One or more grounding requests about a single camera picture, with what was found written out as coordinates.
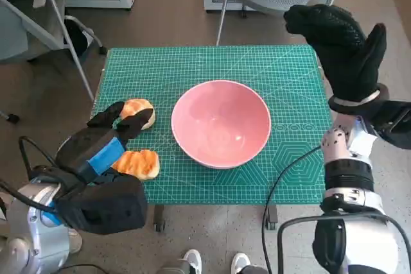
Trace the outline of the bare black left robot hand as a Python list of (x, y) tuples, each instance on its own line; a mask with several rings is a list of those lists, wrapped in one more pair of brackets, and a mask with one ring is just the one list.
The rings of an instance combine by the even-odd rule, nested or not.
[(72, 134), (57, 151), (57, 166), (86, 184), (110, 169), (126, 152), (128, 141), (135, 139), (155, 115), (154, 107), (145, 100), (127, 107), (131, 102), (111, 104)]

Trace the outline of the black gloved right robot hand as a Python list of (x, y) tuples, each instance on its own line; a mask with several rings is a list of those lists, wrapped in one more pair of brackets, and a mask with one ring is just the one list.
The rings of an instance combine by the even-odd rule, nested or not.
[(387, 48), (383, 23), (365, 35), (350, 12), (325, 4), (293, 5), (283, 17), (287, 32), (302, 35), (315, 50), (334, 96), (360, 102), (377, 90)]

